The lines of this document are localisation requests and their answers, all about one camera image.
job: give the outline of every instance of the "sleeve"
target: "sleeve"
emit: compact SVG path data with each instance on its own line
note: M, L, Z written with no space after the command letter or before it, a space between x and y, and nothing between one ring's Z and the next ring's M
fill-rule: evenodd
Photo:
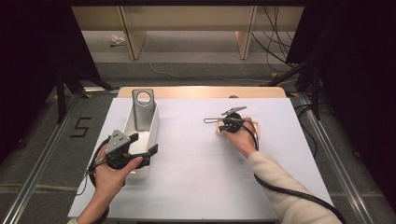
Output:
M67 224L78 224L77 219L76 218L72 218L70 219Z
M286 172L270 155L256 151L251 153L247 160L254 174L264 182L276 187L293 189L312 195L308 189ZM269 189L264 189L264 191L281 223L341 223L332 212L319 204Z

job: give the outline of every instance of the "gray floor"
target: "gray floor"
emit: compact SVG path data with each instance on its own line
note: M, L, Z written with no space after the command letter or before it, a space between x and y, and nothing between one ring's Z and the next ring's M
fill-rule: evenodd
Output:
M240 60L233 32L149 32L144 50L137 61L130 60L125 47L109 46L111 35L122 37L122 32L85 32L84 35L102 79L113 86L258 86L272 79L275 71L268 63L278 70L289 69L273 57L269 57L267 62L266 53L254 40L251 42L248 58ZM263 34L255 35L265 46L268 44ZM287 35L282 34L281 37L285 42L290 42ZM273 44L271 50L282 56L278 45ZM295 77L282 84L285 91L294 91L294 79ZM0 166L2 219L6 217L7 210L34 169L55 128L57 105L54 96L55 93L49 97L48 108L42 109L29 134L25 136L27 147L13 150ZM67 222L68 209L76 194L76 187L81 181L114 97L115 93L108 92L76 100L62 137L50 155L19 223ZM290 100L294 105L301 104L300 97L290 97ZM67 101L70 104L75 102L72 99ZM374 223L396 223L394 212L364 164L352 154L354 147L337 117L328 106L322 106L320 111L321 123L367 204ZM75 129L79 118L90 118L80 123L88 126L89 130L85 137L74 138L71 136L83 133L82 130ZM307 115L302 116L302 124L316 138L316 162L334 204L345 216L347 223L359 223ZM314 141L308 135L306 138L313 148ZM109 220L106 223L129 222Z

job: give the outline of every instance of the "hand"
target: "hand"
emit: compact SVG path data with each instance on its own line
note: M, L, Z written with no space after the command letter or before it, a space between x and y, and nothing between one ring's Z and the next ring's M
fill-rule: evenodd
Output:
M254 133L254 128L250 123L251 118L244 118L243 121L244 125ZM221 133L228 139L231 145L240 151L246 158L250 153L256 151L253 138L244 128L240 128L236 133L229 133L227 131L222 131Z
M98 154L97 159L104 158L106 145ZM132 172L143 160L142 157L134 158L121 170L115 170L106 163L96 166L96 189L90 203L77 218L78 224L93 223L107 210L111 201L120 192L126 176Z

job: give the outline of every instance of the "floor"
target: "floor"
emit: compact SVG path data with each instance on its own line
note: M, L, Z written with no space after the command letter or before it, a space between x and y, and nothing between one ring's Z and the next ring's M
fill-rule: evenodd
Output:
M178 86L178 85L220 85L258 86L271 81L274 75L281 75L290 69L267 53L252 39L248 58L239 58L233 32L148 32L143 51L138 60L132 61L124 46L110 47L111 36L123 37L122 32L84 32L87 44L96 62L103 81L113 86ZM286 45L293 34L280 34ZM264 33L255 36L268 47ZM283 57L278 44L272 43L270 50ZM297 77L282 83L286 92L295 93L293 84ZM83 81L84 86L93 86ZM303 105L309 92L290 95L294 106ZM18 147L0 166L0 218L5 219L8 210L21 195L32 171L41 166L34 178L33 191L16 215L19 223L66 223L68 209L76 195L92 148L96 142L106 112L115 92L87 94L84 97L69 96L67 122L62 127L56 124L56 94L51 94L47 107L31 126L24 138L26 147ZM326 102L321 95L321 102ZM306 139L314 151L323 180L333 203L346 218L347 223L396 223L396 216L381 191L368 174L347 134L328 105L320 107L321 121L315 122L310 112L301 116L301 123L307 129ZM75 129L76 124L88 126L83 132ZM322 126L328 135L323 140L318 135ZM340 175L333 168L326 145L330 141L339 161L345 168L351 186L339 180ZM353 189L366 205L366 211L353 205L356 198L346 189ZM106 223L133 223L108 220Z

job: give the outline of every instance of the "white tabletop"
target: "white tabletop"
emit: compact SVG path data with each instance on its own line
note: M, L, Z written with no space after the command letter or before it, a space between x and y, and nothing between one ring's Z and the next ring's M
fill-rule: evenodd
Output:
M278 99L156 99L160 112L158 153L148 177L127 179L110 205L108 218L154 221L276 220L270 202L257 184L246 159L206 118L245 105L239 114L259 122L260 150L271 154L294 178L322 200L332 203L304 138L291 102ZM114 99L97 146L122 130L132 99ZM70 217L77 217L94 188L89 182L77 196Z

